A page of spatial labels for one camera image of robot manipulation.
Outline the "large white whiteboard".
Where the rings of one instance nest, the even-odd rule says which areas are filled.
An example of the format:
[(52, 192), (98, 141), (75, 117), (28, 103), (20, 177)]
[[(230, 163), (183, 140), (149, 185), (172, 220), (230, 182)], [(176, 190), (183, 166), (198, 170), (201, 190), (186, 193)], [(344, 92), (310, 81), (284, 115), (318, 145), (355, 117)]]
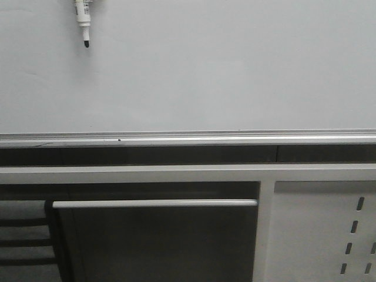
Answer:
[(1, 2), (1, 132), (375, 128), (374, 1)]

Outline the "white perforated side panel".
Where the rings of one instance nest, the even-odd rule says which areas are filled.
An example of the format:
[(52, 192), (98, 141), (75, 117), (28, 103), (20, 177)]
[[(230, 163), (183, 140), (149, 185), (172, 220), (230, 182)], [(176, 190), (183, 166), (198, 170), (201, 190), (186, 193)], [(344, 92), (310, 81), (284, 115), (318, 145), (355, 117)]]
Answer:
[(375, 281), (375, 182), (278, 182), (267, 281)]

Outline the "aluminium whiteboard marker tray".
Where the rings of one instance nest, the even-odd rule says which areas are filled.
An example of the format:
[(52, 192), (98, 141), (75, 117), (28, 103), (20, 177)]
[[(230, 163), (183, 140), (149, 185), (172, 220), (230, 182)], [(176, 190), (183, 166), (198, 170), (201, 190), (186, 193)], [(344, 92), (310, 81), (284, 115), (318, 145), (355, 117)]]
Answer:
[(374, 143), (374, 129), (6, 133), (1, 135), (2, 148), (368, 145)]

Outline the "white whiteboard marker black tip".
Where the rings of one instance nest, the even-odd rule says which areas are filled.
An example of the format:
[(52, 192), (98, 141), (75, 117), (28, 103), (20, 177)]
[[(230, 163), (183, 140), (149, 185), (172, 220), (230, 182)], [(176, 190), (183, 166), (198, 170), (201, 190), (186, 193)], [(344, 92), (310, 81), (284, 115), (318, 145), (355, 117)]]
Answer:
[(76, 21), (81, 28), (83, 43), (86, 48), (90, 46), (89, 30), (91, 26), (90, 3), (89, 0), (74, 0)]

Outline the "white metal stand frame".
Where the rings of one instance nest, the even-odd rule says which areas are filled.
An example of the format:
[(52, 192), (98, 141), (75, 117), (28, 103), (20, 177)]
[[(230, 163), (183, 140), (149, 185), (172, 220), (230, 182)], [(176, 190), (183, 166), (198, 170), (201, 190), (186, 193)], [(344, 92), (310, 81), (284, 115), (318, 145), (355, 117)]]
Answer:
[(374, 181), (375, 164), (2, 167), (1, 184), (259, 182), (254, 281), (268, 281), (270, 220), (277, 182)]

